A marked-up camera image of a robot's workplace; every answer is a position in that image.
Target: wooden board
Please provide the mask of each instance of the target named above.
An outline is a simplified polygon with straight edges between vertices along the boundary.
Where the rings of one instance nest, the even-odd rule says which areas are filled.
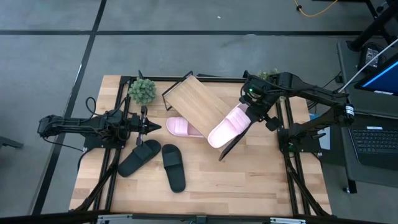
[[[239,103],[228,106],[193,75],[170,90],[164,98],[205,138]]]
[[[97,112],[103,113],[114,106],[120,76],[105,76],[98,95]],[[170,190],[163,168],[162,155],[158,154],[136,173],[123,178],[117,176],[112,212],[208,214],[208,215],[256,215],[291,216],[287,176],[282,154],[278,150],[276,132],[266,129],[264,123],[256,123],[247,135],[221,162],[220,152],[212,148],[206,139],[179,138],[165,127],[171,116],[179,116],[175,110],[166,111],[161,93],[173,82],[156,82],[158,97],[148,105],[148,118],[162,129],[149,133],[145,140],[156,139],[162,145],[174,144],[182,152],[187,187],[175,194]],[[242,83],[204,83],[228,106],[235,106]],[[294,121],[309,120],[304,99],[290,99]],[[130,111],[139,111],[131,103]],[[276,115],[271,109],[269,115]],[[123,161],[134,147],[137,134],[132,133],[121,154]],[[79,206],[93,190],[98,180],[104,149],[89,152],[82,160],[76,180],[70,208]],[[302,155],[306,185],[320,205],[330,212],[329,200],[320,163],[311,154]],[[104,207],[105,193],[100,207]],[[300,194],[297,193],[302,211]]]

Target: pink slipper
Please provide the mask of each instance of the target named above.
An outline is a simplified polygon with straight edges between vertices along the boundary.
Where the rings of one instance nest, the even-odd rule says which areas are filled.
[[[225,145],[229,140],[241,134],[249,125],[250,119],[245,114],[248,106],[238,104],[229,112],[225,119],[215,127],[207,138],[209,144],[214,148]]]
[[[169,118],[166,121],[166,127],[175,136],[203,138],[200,132],[185,118]]]

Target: blue light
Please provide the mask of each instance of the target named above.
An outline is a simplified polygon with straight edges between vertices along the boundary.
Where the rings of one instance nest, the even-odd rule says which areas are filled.
[[[367,85],[372,83],[374,80],[378,79],[380,76],[384,75],[386,72],[388,72],[389,70],[394,68],[396,65],[398,65],[398,62],[396,62],[395,64],[391,65],[389,68],[385,69],[382,73],[378,74],[376,77],[372,78],[370,81],[365,83],[362,87],[366,87]]]

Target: yellow cable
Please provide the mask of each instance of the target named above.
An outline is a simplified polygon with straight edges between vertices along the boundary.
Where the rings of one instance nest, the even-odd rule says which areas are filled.
[[[317,16],[317,15],[320,15],[320,14],[326,12],[326,11],[327,11],[332,5],[334,5],[337,1],[338,1],[338,0],[335,0],[335,1],[334,1],[333,3],[331,3],[328,7],[326,7],[326,9],[324,9],[324,10],[322,10],[322,11],[320,11],[320,12],[314,14],[314,15],[307,15],[306,13],[303,12],[302,9],[299,9],[299,10],[300,10],[300,12],[301,12],[304,16],[307,16],[307,17],[315,17],[315,16]],[[296,6],[297,6],[297,7],[299,6],[299,4],[297,3],[296,0],[294,0],[294,3],[296,3]]]

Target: wooden table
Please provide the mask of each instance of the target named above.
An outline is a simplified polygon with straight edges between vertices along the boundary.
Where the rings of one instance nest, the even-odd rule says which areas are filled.
[[[113,109],[119,80],[120,76],[104,76],[98,95],[97,113]],[[214,149],[206,139],[176,137],[167,131],[166,119],[179,115],[173,109],[166,111],[161,97],[172,84],[173,82],[156,82],[158,97],[147,105],[148,118],[161,125],[162,129],[149,133],[144,139],[155,139],[161,145],[174,144],[180,148],[187,187],[178,194],[170,190],[162,155],[159,153],[128,178],[117,176],[111,212],[291,216],[287,174],[282,154],[279,152],[277,132],[268,131],[264,123],[254,124],[224,160],[219,162],[223,147]],[[204,84],[230,107],[237,105],[242,83]],[[290,102],[294,121],[308,121],[305,100],[291,98]],[[129,107],[130,111],[140,110],[134,103]],[[276,116],[275,107],[269,115]],[[136,136],[136,133],[131,134],[122,150],[120,162],[135,147]],[[104,149],[94,149],[83,158],[70,208],[79,206],[93,190],[100,175],[103,156]],[[301,159],[307,188],[322,208],[330,213],[319,161],[307,153],[301,153]],[[105,185],[100,208],[104,208],[107,191],[108,186]],[[302,201],[297,186],[296,195],[299,210],[302,212]]]

